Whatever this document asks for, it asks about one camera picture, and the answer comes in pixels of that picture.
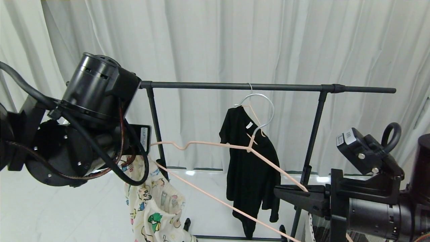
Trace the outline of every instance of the label sticker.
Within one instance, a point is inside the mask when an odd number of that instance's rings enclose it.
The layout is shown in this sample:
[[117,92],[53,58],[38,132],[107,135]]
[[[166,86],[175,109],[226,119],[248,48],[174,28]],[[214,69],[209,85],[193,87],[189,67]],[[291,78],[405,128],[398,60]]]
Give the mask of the label sticker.
[[336,137],[336,146],[339,146],[344,143],[344,134],[341,134]]
[[140,143],[143,145],[143,148],[145,149],[145,151],[147,151],[146,150],[147,137],[148,137],[148,128],[147,127],[140,128]]
[[246,126],[246,129],[249,129],[253,125],[252,122],[249,122],[249,124]]
[[345,143],[347,145],[352,144],[355,141],[357,141],[357,139],[354,136],[354,133],[353,133],[352,129],[348,129],[348,131],[346,131],[344,133],[344,139],[345,139]]

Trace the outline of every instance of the white floor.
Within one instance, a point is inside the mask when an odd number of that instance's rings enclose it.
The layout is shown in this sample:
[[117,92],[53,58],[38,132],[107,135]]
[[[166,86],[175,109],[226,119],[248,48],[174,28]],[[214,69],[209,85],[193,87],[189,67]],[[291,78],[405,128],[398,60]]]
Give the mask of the white floor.
[[[232,204],[225,198],[226,175],[221,171],[175,173]],[[243,236],[242,225],[229,208],[175,177],[170,178],[187,199],[182,223],[187,217],[191,219],[192,234]],[[313,175],[310,184],[329,182],[327,177]],[[285,177],[282,183],[291,184]],[[79,188],[46,186],[26,170],[3,170],[0,174],[1,242],[133,242],[127,209],[123,182],[115,174],[109,173]],[[289,234],[294,212],[291,204],[281,201],[277,223],[269,223],[270,211],[260,211],[258,219],[275,229],[284,224]],[[279,238],[258,224],[254,237]]]

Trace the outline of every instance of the black shirt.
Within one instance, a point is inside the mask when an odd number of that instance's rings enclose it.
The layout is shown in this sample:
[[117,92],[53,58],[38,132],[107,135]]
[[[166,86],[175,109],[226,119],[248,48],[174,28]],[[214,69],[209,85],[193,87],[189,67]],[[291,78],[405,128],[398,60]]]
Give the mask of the black shirt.
[[[256,128],[257,125],[242,106],[229,109],[219,132],[221,143],[248,146],[251,140],[249,136],[252,136]],[[263,137],[261,131],[258,131],[255,135],[257,144],[253,143],[252,148],[279,166],[276,150],[266,134],[265,136]],[[263,201],[263,210],[272,209],[270,222],[277,222],[279,199],[275,197],[273,189],[280,182],[280,173],[252,152],[230,148],[227,199],[234,201],[233,206],[235,208],[257,218],[261,201]],[[248,239],[252,238],[255,222],[235,211],[233,211],[233,216],[242,221],[245,236]]]

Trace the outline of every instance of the clothing rack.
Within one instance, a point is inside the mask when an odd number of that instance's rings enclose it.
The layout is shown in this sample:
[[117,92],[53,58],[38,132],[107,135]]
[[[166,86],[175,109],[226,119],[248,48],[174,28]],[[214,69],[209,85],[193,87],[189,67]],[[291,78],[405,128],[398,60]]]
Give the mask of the clothing rack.
[[[154,88],[181,88],[181,89],[217,89],[217,90],[250,90],[249,84],[243,83],[198,83],[198,82],[155,82],[143,81],[139,87],[146,89],[151,108],[152,120],[154,122],[155,136],[157,142],[161,142],[160,124],[158,122],[157,109],[155,106]],[[313,146],[315,145],[316,134],[318,132],[319,122],[324,109],[324,103],[328,93],[343,93],[343,92],[357,92],[357,93],[395,93],[395,88],[388,87],[349,87],[341,84],[322,84],[322,85],[291,85],[291,84],[252,84],[253,90],[271,90],[271,91],[302,91],[302,92],[319,92],[318,106],[316,108],[315,119],[310,133],[309,144],[307,147],[306,158],[303,164],[303,171],[300,178],[300,183],[307,185],[310,178],[312,167],[309,165],[312,156]],[[157,162],[166,167],[166,159],[164,156],[163,145],[158,145],[160,152],[160,159]],[[293,227],[291,230],[291,237],[295,237],[297,226],[299,223],[301,209],[297,208],[294,216]],[[188,231],[191,220],[187,218],[184,229]],[[285,227],[281,225],[280,231],[285,232]],[[231,237],[231,236],[199,236],[202,239],[232,239],[232,240],[248,240],[246,237]],[[252,238],[252,240],[260,241],[286,241],[285,238]]]

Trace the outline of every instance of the garment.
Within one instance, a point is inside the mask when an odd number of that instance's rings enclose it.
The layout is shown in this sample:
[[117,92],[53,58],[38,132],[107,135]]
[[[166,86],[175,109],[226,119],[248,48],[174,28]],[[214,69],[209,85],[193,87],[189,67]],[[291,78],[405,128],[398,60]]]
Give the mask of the garment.
[[[249,136],[257,128],[255,122],[247,115],[242,106],[227,111],[219,136],[221,143],[248,146]],[[252,148],[279,166],[276,150],[267,137],[257,132]],[[252,152],[230,148],[230,164],[227,173],[227,199],[233,206],[257,218],[260,210],[272,209],[270,222],[278,221],[279,199],[273,189],[281,183],[278,171],[262,161]],[[233,211],[233,216],[242,222],[245,236],[250,239],[255,230],[255,222]]]
[[[140,186],[125,184],[126,204],[135,242],[197,242],[181,227],[181,213],[185,199],[162,175],[154,161],[149,160],[149,175]],[[123,171],[134,180],[144,173],[141,156]]]

